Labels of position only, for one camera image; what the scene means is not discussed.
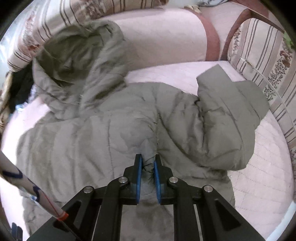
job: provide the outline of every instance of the green object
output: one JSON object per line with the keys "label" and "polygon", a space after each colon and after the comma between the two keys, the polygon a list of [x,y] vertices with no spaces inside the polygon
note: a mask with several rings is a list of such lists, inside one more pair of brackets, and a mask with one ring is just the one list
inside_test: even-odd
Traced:
{"label": "green object", "polygon": [[295,50],[295,46],[286,31],[284,33],[284,40],[290,51],[292,51],[292,49]]}

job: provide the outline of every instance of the striped pillow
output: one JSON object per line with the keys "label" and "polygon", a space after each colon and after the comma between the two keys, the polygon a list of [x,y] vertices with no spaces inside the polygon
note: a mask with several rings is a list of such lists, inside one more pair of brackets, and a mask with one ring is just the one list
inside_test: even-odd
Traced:
{"label": "striped pillow", "polygon": [[286,138],[296,177],[296,60],[278,29],[251,18],[234,34],[228,61],[266,95]]}

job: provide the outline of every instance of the floral striped fabric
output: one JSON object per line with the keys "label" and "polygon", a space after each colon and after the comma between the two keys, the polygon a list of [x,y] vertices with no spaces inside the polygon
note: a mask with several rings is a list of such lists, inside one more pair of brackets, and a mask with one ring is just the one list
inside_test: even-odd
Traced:
{"label": "floral striped fabric", "polygon": [[38,49],[66,26],[132,9],[153,8],[166,0],[34,0],[20,21],[7,63],[17,72],[34,58]]}
{"label": "floral striped fabric", "polygon": [[296,178],[296,60],[283,33],[258,19],[245,21],[233,36],[228,61],[264,92],[291,153]]}

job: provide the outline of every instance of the metal screw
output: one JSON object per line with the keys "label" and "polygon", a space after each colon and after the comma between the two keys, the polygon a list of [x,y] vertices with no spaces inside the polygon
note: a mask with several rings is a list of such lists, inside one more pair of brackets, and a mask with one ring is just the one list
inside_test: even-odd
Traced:
{"label": "metal screw", "polygon": [[128,179],[127,179],[127,177],[120,177],[120,178],[118,179],[118,181],[119,181],[120,183],[126,183],[126,182],[128,181]]}
{"label": "metal screw", "polygon": [[178,181],[178,178],[177,177],[170,177],[169,181],[171,183],[176,183]]}
{"label": "metal screw", "polygon": [[212,188],[212,186],[210,186],[210,185],[206,185],[206,186],[204,187],[204,190],[205,190],[206,192],[211,192],[211,191],[213,191],[213,188]]}
{"label": "metal screw", "polygon": [[93,188],[92,188],[91,186],[86,186],[86,187],[83,189],[83,191],[84,191],[85,193],[91,193],[92,190],[93,190]]}

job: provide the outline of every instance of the gray cloth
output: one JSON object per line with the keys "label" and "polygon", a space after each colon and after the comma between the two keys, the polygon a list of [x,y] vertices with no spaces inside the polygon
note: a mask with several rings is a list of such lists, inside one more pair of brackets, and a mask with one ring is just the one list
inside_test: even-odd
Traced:
{"label": "gray cloth", "polygon": [[203,7],[214,7],[227,1],[228,0],[197,0],[196,5]]}
{"label": "gray cloth", "polygon": [[[143,156],[141,200],[123,208],[121,240],[173,240],[171,206],[159,206],[153,161],[190,185],[212,185],[234,205],[227,170],[246,166],[268,110],[252,82],[232,83],[215,66],[197,78],[199,97],[163,83],[126,84],[126,43],[110,21],[71,26],[33,63],[51,111],[20,139],[17,165],[59,205],[84,186],[107,185]],[[24,198],[32,234],[50,216]]]}

